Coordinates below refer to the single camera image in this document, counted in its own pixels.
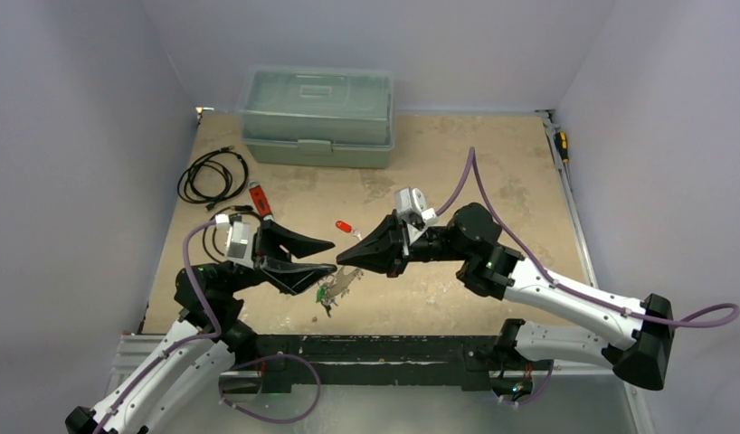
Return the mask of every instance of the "box handle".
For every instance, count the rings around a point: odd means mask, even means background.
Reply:
[[[333,143],[328,140],[299,139],[299,152],[305,156],[329,156],[333,154]]]

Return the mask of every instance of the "floor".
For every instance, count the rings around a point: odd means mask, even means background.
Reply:
[[[384,170],[259,165],[240,140],[237,119],[211,115],[197,132],[193,158],[222,146],[246,155],[251,179],[261,183],[277,222],[305,235],[331,240],[337,247],[309,258],[334,262],[356,239],[336,228],[336,221],[369,233],[394,208],[394,191],[422,189],[430,206],[451,194],[470,146],[476,147],[488,194],[507,224],[545,265],[585,281],[567,205],[540,118],[526,116],[400,116],[391,165]],[[235,167],[233,159],[230,167]],[[198,184],[221,189],[213,173]],[[469,202],[481,202],[473,179],[441,219]],[[247,193],[227,204],[251,203]],[[179,202],[157,271],[144,332],[164,333],[180,310],[173,301],[180,246],[187,232],[211,213],[201,205]],[[516,247],[508,236],[500,241]],[[207,262],[199,240],[191,245],[194,264]],[[488,335],[508,317],[563,324],[545,312],[477,297],[455,278],[459,263],[410,264],[396,279],[365,273],[339,298],[328,318],[312,288],[296,297],[261,285],[238,293],[245,300],[241,319],[258,333],[360,335]]]

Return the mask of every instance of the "tabletop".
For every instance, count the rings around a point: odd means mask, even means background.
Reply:
[[[336,221],[348,222],[367,234],[394,208],[394,191],[406,186],[420,188],[429,206],[437,208],[450,197],[469,147],[474,146],[487,193],[501,218],[547,268],[585,281],[540,118],[410,115],[397,117],[395,123],[395,148],[386,169],[258,164],[242,144],[237,117],[223,114],[203,118],[192,159],[234,146],[245,156],[250,178],[261,183],[279,224],[336,244],[334,249],[303,261],[335,263],[339,252],[357,242],[338,230]],[[235,171],[235,160],[225,163],[234,171],[235,182],[240,182],[242,170]],[[207,192],[223,188],[223,180],[212,171],[200,173],[196,184]],[[440,224],[470,202],[481,202],[473,175]],[[250,203],[245,192],[223,205]],[[149,301],[145,333],[164,333],[176,320],[180,306],[173,295],[176,273],[183,267],[181,242],[212,213],[203,205],[176,204]],[[517,247],[506,234],[499,240]],[[198,237],[190,245],[190,255],[194,264],[210,261]],[[237,293],[237,298],[245,300],[240,319],[259,334],[494,335],[510,317],[565,324],[533,307],[472,294],[455,278],[460,265],[411,263],[399,278],[365,272],[351,283],[348,294],[337,299],[332,317],[317,302],[317,288],[286,296],[263,284]]]

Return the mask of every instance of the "storage container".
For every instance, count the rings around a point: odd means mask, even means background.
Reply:
[[[242,142],[259,163],[387,167],[393,93],[385,71],[256,67],[237,106]]]

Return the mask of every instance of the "gray wall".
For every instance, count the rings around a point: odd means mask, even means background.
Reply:
[[[232,109],[256,63],[393,71],[407,110],[561,100],[614,0],[144,0],[196,105]]]
[[[740,0],[619,1],[558,119],[601,286],[740,304]],[[674,350],[658,432],[740,432],[740,318]]]
[[[139,1],[0,1],[0,433],[101,398],[193,111]]]

